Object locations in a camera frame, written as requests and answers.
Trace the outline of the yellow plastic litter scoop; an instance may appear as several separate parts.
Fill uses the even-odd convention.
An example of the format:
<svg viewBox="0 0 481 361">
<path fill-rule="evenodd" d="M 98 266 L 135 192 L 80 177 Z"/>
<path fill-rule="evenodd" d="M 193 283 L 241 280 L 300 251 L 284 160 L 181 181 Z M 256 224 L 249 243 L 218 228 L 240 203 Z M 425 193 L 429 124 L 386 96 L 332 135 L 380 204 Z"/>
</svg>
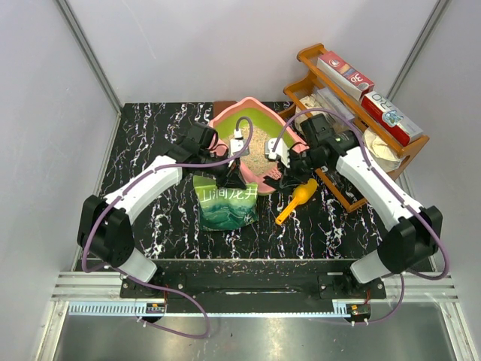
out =
<svg viewBox="0 0 481 361">
<path fill-rule="evenodd" d="M 309 179 L 306 184 L 297 186 L 292 194 L 291 202 L 277 216 L 275 223 L 281 225 L 297 206 L 307 203 L 316 192 L 318 186 L 314 178 Z"/>
</svg>

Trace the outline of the green cat litter bag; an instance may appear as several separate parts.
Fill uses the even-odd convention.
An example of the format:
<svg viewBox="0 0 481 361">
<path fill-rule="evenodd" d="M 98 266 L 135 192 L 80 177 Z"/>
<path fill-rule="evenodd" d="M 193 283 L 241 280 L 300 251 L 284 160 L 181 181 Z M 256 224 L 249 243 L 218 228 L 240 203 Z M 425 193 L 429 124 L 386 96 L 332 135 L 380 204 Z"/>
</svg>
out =
<svg viewBox="0 0 481 361">
<path fill-rule="evenodd" d="M 247 184 L 245 190 L 219 188 L 214 179 L 196 175 L 193 186 L 199 202 L 201 230 L 232 231 L 259 220 L 257 183 Z"/>
</svg>

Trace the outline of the pink green litter box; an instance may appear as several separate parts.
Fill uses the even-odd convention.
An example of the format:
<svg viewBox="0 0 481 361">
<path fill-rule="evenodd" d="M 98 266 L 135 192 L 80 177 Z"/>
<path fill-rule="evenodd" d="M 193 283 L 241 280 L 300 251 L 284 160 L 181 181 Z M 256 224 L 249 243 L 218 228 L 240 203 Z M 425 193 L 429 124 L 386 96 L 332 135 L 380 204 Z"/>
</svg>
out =
<svg viewBox="0 0 481 361">
<path fill-rule="evenodd" d="M 250 155 L 240 158 L 240 171 L 246 184 L 258 184 L 258 196 L 269 195 L 275 190 L 263 183 L 263 177 L 274 179 L 283 176 L 286 168 L 281 162 L 270 162 L 265 158 L 265 142 L 271 138 L 284 140 L 290 150 L 300 153 L 307 147 L 294 130 L 283 130 L 285 121 L 274 111 L 253 97 L 246 97 L 216 115 L 209 126 L 214 128 L 219 140 L 214 145 L 216 153 L 229 156 L 229 140 L 234 130 L 240 129 L 244 137 L 251 136 Z"/>
</svg>

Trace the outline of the black bag clip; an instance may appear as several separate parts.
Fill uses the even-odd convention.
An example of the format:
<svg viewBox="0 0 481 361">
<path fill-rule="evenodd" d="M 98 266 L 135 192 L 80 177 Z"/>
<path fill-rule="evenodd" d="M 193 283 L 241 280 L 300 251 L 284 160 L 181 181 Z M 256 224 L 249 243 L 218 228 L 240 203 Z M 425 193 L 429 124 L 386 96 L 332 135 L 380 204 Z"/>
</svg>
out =
<svg viewBox="0 0 481 361">
<path fill-rule="evenodd" d="M 284 177 L 279 177 L 277 179 L 274 179 L 270 175 L 266 175 L 263 177 L 263 183 L 269 186 L 270 188 L 273 188 L 275 191 L 284 190 L 288 186 Z"/>
</svg>

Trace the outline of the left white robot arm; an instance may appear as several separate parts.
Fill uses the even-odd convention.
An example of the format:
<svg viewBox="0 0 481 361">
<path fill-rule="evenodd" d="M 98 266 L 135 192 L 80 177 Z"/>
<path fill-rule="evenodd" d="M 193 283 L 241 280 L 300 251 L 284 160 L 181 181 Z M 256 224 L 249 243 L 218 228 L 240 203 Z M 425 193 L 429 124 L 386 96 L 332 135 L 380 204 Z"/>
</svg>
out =
<svg viewBox="0 0 481 361">
<path fill-rule="evenodd" d="M 163 280 L 157 265 L 135 247 L 132 224 L 158 196 L 195 171 L 214 176 L 218 187 L 244 189 L 240 157 L 250 140 L 234 140 L 240 149 L 216 154 L 213 143 L 217 131 L 196 123 L 174 143 L 166 144 L 154 161 L 126 185 L 104 196 L 88 197 L 82 207 L 77 243 L 83 255 L 97 256 L 103 265 L 137 281 L 146 297 L 162 291 Z"/>
</svg>

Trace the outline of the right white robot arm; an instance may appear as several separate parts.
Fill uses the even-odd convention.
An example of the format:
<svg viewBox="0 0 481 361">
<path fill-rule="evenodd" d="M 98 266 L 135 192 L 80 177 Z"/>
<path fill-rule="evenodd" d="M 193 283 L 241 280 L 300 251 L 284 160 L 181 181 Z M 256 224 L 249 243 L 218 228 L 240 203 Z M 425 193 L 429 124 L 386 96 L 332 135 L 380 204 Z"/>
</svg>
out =
<svg viewBox="0 0 481 361">
<path fill-rule="evenodd" d="M 302 177 L 324 165 L 345 177 L 371 204 L 386 234 L 377 249 L 356 260 L 337 282 L 341 291 L 358 298 L 369 284 L 388 275 L 411 271 L 419 262 L 446 250 L 440 241 L 443 215 L 407 195 L 374 161 L 361 133 L 350 122 L 335 132 L 324 114 L 301 123 L 306 150 L 288 152 L 285 173 Z"/>
</svg>

